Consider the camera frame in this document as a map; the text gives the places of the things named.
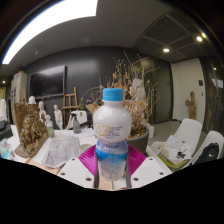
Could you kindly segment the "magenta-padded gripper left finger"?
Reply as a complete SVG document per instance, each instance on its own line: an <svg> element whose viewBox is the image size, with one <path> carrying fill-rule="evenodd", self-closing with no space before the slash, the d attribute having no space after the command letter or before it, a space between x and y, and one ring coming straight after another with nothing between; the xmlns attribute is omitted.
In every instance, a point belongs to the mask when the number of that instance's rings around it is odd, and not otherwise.
<svg viewBox="0 0 224 224"><path fill-rule="evenodd" d="M71 157L58 176L84 188L97 188L99 173L95 147L91 146L77 158Z"/></svg>

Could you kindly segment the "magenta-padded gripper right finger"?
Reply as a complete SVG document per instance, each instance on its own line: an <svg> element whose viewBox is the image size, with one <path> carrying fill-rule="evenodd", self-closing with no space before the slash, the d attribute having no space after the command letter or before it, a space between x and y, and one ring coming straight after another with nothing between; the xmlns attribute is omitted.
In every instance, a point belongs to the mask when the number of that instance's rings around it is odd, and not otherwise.
<svg viewBox="0 0 224 224"><path fill-rule="evenodd" d="M126 165L128 189L140 188L171 174L170 169L157 157L146 157L133 146L129 147Z"/></svg>

